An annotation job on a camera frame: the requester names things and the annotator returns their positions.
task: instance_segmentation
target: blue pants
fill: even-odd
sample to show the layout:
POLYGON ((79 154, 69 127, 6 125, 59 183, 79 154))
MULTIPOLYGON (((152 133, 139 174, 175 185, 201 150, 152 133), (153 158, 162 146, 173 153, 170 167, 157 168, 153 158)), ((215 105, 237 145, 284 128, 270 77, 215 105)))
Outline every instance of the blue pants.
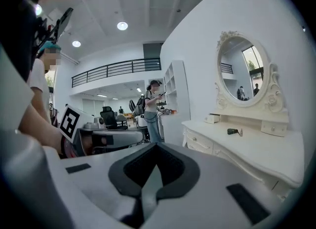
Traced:
POLYGON ((162 142, 159 128, 157 113, 145 112, 144 119, 147 123, 147 128, 150 136, 150 142, 162 142))

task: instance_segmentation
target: tree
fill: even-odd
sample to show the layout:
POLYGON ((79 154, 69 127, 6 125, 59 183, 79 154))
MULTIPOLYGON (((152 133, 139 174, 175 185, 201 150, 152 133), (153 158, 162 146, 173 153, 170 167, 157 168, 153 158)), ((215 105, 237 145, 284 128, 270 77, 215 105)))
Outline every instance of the tree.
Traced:
POLYGON ((53 86, 53 79, 50 76, 45 76, 48 87, 53 86))
POLYGON ((249 71, 256 69, 256 66, 253 64, 252 61, 248 61, 248 67, 249 67, 249 71))

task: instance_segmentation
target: railing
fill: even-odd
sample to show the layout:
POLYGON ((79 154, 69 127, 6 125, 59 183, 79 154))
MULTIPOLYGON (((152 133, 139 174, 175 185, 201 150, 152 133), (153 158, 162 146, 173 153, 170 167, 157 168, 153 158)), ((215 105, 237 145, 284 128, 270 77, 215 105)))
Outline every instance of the railing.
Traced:
POLYGON ((161 70, 160 58, 136 59, 111 63, 72 77, 72 88, 111 76, 153 70, 161 70))
POLYGON ((233 74, 232 66, 226 63, 221 63, 221 68, 223 73, 233 74))

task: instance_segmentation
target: round ceiling light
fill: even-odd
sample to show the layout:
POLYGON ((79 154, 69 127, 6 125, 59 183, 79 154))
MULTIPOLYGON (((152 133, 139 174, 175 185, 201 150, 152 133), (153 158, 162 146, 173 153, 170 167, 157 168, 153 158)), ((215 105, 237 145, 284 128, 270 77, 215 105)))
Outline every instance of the round ceiling light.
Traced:
POLYGON ((36 14, 36 16, 39 16, 41 14, 41 11, 42 11, 41 6, 39 4, 36 4, 35 5, 35 14, 36 14))
POLYGON ((74 46, 74 47, 80 47, 80 46, 81 46, 80 41, 75 40, 75 41, 73 42, 73 46, 74 46))
POLYGON ((118 29, 121 30, 121 31, 126 30, 127 27, 128 27, 128 24, 125 23, 124 21, 118 23, 118 29))

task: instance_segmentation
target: oval mirror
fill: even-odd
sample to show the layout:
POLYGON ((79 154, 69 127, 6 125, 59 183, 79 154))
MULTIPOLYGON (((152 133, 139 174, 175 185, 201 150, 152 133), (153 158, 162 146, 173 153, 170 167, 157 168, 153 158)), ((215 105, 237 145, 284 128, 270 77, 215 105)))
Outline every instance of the oval mirror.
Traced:
POLYGON ((264 70, 256 47, 242 37, 226 40, 221 51, 221 73, 229 93, 241 100, 255 97, 263 83, 264 70))

